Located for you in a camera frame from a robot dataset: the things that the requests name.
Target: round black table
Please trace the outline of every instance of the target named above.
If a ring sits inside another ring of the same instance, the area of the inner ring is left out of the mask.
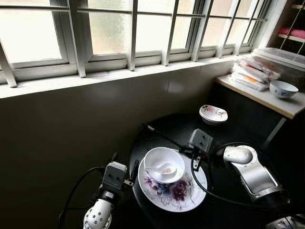
[[[197,114],[175,114],[160,118],[150,123],[151,126],[160,130],[164,135],[186,145],[192,132],[200,128],[214,138],[213,146],[220,146],[230,142],[245,142],[260,146],[264,139],[250,131],[227,122],[219,126],[206,125]],[[152,148],[164,146],[178,149],[176,145],[162,137],[144,129],[137,136],[131,151],[130,168],[136,159],[140,162],[145,154]],[[210,181],[206,165],[202,165]],[[214,193],[232,200],[250,203],[248,194],[241,184],[237,173],[226,167],[213,168],[213,191]],[[206,195],[204,201],[197,208],[184,212],[172,213],[158,208],[143,194],[138,179],[133,186],[135,198],[140,208],[154,225],[155,228],[165,229],[190,229],[190,228],[264,228],[265,224],[278,216],[269,212],[261,212],[253,209],[245,209],[230,203],[222,202]]]

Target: frosted glass pane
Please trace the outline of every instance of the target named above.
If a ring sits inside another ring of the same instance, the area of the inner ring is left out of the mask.
[[[232,0],[214,0],[211,15],[228,16]]]
[[[0,0],[0,5],[50,6],[50,0]]]
[[[10,62],[61,58],[50,11],[1,10],[0,38]]]
[[[226,19],[209,18],[202,46],[217,45],[224,29]]]
[[[128,17],[118,13],[89,13],[94,55],[126,52]]]
[[[242,0],[236,13],[237,17],[247,17],[252,0]]]
[[[263,3],[264,3],[264,0],[259,0],[258,6],[257,6],[256,11],[254,13],[254,18],[258,17],[258,14],[262,9]]]
[[[89,8],[105,8],[114,10],[130,10],[128,0],[88,0]]]
[[[138,0],[138,11],[172,13],[173,0]]]
[[[136,51],[161,50],[170,30],[170,17],[138,15]]]
[[[178,13],[192,14],[194,4],[195,0],[180,0],[178,5]]]
[[[249,42],[250,35],[252,33],[252,30],[253,30],[254,26],[255,26],[255,21],[252,21],[251,24],[250,24],[249,30],[247,32],[247,35],[246,35],[246,37],[244,39],[244,43],[248,43]]]
[[[227,40],[227,44],[235,44],[244,36],[244,26],[248,23],[248,20],[235,19]]]
[[[183,49],[186,47],[191,18],[176,18],[175,30],[173,31],[172,49]]]

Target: window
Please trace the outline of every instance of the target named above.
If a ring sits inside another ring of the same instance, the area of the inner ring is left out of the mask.
[[[12,82],[250,51],[270,0],[210,2],[0,0],[0,66]]]

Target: small white bowl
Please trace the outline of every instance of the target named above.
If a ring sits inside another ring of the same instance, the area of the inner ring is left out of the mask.
[[[183,176],[185,164],[183,158],[177,151],[166,147],[157,147],[151,149],[145,155],[144,168],[159,167],[164,163],[173,163],[177,170],[171,175],[163,175],[153,171],[147,172],[155,181],[161,184],[169,184],[176,182]]]
[[[203,121],[209,125],[218,125],[228,119],[228,113],[221,108],[211,105],[203,105],[199,109]]]
[[[299,91],[297,87],[279,80],[271,81],[269,90],[279,99],[290,98]]]

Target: stack of plastic bags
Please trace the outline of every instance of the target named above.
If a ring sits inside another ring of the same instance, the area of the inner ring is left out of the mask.
[[[252,57],[241,57],[235,61],[231,79],[255,90],[269,88],[271,80],[277,80],[280,74],[271,71]]]

